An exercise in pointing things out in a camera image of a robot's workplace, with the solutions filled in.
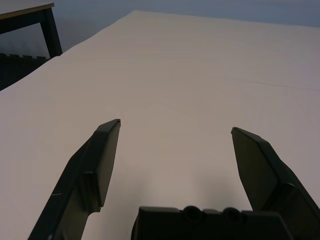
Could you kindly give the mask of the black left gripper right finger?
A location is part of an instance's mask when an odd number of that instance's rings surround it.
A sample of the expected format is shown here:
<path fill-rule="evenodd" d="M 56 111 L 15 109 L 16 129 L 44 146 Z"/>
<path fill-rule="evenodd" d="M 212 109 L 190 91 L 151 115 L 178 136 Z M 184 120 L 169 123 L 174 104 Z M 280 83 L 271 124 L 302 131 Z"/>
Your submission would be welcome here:
<path fill-rule="evenodd" d="M 277 212 L 295 240 L 318 240 L 320 209 L 295 173 L 260 136 L 238 127 L 231 135 L 252 210 Z"/>

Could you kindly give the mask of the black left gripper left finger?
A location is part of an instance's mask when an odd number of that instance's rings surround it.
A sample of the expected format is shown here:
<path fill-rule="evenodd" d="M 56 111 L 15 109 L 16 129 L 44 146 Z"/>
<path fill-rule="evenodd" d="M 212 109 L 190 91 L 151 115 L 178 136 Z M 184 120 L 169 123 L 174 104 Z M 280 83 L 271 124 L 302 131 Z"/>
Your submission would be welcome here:
<path fill-rule="evenodd" d="M 30 240 L 82 238 L 88 217 L 105 204 L 120 127 L 120 119 L 101 124 L 69 159 Z"/>

